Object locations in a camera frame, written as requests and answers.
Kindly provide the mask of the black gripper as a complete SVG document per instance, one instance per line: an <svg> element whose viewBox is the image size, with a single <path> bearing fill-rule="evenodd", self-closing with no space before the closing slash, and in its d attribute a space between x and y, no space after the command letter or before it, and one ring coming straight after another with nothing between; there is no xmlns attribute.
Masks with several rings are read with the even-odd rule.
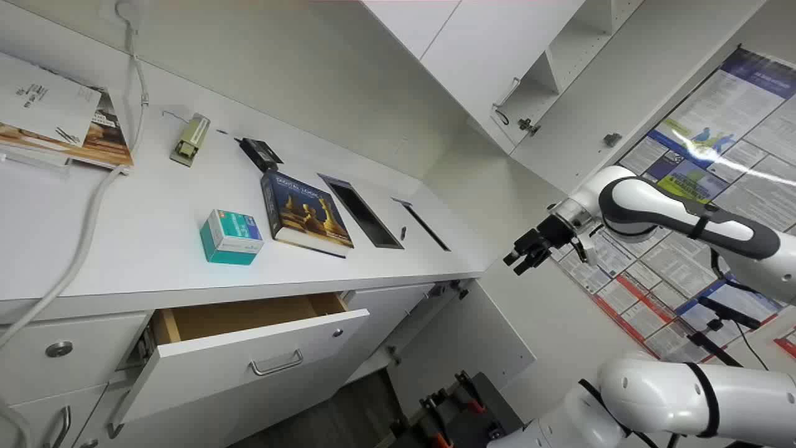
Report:
<svg viewBox="0 0 796 448"><path fill-rule="evenodd" d="M575 231L559 216L543 218L532 231L530 240L518 239L515 247L502 255L505 267L512 267L523 258L512 270L523 275L528 269L538 269L549 258L553 249L570 243Z"/></svg>

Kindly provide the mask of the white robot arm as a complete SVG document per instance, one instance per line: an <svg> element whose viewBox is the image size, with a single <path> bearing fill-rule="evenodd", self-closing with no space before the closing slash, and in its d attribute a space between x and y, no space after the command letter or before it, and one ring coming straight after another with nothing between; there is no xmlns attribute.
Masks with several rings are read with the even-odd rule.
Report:
<svg viewBox="0 0 796 448"><path fill-rule="evenodd" d="M703 240L732 275L780 304L796 300L796 239L719 206L677 199L625 166L604 166L549 216L523 233L505 263L518 274L553 249L579 247L589 222L619 237L655 226ZM739 366L657 360L645 354L606 360L597 380L579 380L532 422L488 448L617 448L626 435L666 432L796 448L796 377Z"/></svg>

